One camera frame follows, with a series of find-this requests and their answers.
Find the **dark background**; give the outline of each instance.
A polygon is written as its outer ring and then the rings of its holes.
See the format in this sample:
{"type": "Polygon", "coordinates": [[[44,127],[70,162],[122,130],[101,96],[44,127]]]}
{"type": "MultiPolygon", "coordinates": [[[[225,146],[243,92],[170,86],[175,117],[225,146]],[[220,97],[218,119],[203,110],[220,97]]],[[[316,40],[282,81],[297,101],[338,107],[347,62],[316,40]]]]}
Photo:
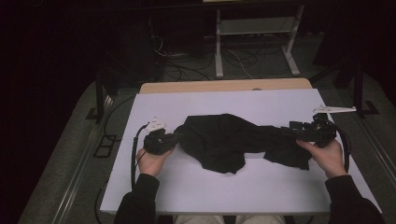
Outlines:
{"type": "MultiPolygon", "coordinates": [[[[396,63],[394,4],[361,1],[356,6],[353,1],[340,2],[343,4],[322,1],[305,7],[300,35],[326,32],[315,63],[330,66],[342,56],[358,52],[365,70],[395,103],[391,92],[394,82],[388,77],[394,76],[396,63]]],[[[92,2],[82,3],[1,2],[1,102],[5,105],[0,149],[2,223],[18,221],[76,102],[98,71],[105,71],[106,88],[111,92],[117,92],[120,85],[156,81],[161,75],[152,53],[147,14],[91,14],[83,7],[92,2]]],[[[154,20],[161,22],[156,23],[156,31],[169,41],[183,44],[194,40],[195,46],[200,46],[197,34],[213,32],[205,21],[213,18],[213,12],[205,16],[196,13],[157,14],[154,20]],[[183,32],[173,28],[176,22],[184,27],[183,32]]]]}

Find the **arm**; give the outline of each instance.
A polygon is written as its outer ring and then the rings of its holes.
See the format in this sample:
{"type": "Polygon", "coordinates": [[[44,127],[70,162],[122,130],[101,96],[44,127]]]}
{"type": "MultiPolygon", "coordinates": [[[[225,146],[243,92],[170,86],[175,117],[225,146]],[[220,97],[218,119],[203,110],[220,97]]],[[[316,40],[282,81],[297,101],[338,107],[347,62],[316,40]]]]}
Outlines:
{"type": "Polygon", "coordinates": [[[329,224],[385,223],[375,205],[361,196],[352,177],[344,169],[341,145],[336,140],[325,148],[300,140],[297,144],[311,152],[329,178],[325,182],[332,200],[329,224]]]}
{"type": "Polygon", "coordinates": [[[155,196],[160,186],[155,176],[172,151],[161,156],[149,154],[143,148],[137,152],[137,159],[141,158],[138,163],[140,175],[132,192],[122,198],[114,223],[155,223],[155,196]]]}

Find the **person's left hand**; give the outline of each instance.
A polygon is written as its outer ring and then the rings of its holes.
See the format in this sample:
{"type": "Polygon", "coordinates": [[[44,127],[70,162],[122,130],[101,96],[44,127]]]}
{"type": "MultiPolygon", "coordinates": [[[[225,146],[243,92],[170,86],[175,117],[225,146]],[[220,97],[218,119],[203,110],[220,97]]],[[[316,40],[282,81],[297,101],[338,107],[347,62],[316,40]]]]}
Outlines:
{"type": "Polygon", "coordinates": [[[162,155],[153,155],[148,153],[144,148],[137,151],[136,160],[139,161],[140,174],[157,176],[163,168],[166,158],[172,154],[174,148],[166,151],[162,155]]]}

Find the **hand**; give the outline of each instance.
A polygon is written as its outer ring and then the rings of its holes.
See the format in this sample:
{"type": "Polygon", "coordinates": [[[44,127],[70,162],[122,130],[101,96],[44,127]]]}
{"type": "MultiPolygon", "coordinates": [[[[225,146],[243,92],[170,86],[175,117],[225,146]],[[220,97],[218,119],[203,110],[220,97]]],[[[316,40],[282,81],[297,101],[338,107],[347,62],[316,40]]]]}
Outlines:
{"type": "Polygon", "coordinates": [[[136,154],[136,160],[139,161],[140,174],[157,176],[163,168],[166,158],[172,154],[173,150],[172,148],[162,155],[153,155],[148,153],[144,148],[139,149],[136,154]]]}
{"type": "Polygon", "coordinates": [[[336,140],[332,140],[323,148],[301,140],[297,140],[296,142],[300,147],[311,152],[314,160],[318,163],[320,168],[324,170],[328,178],[347,174],[344,168],[343,150],[341,149],[340,143],[336,140]]]}

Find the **white table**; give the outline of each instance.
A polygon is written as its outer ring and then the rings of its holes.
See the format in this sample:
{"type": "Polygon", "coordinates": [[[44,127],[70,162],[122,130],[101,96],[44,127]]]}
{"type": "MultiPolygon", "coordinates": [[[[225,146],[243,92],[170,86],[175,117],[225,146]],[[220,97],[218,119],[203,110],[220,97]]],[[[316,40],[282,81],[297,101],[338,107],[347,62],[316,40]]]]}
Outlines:
{"type": "MultiPolygon", "coordinates": [[[[116,213],[123,195],[131,191],[130,164],[137,130],[154,117],[172,133],[187,116],[230,113],[257,125],[288,126],[290,120],[312,121],[313,108],[324,105],[318,90],[206,91],[138,94],[125,129],[100,210],[116,213]]],[[[139,136],[138,148],[145,134],[139,136]]],[[[316,215],[330,212],[326,176],[311,160],[310,170],[290,168],[246,154],[236,175],[202,168],[179,146],[157,176],[158,214],[279,214],[316,215]]],[[[379,206],[361,172],[350,159],[349,173],[363,197],[379,206]]]]}

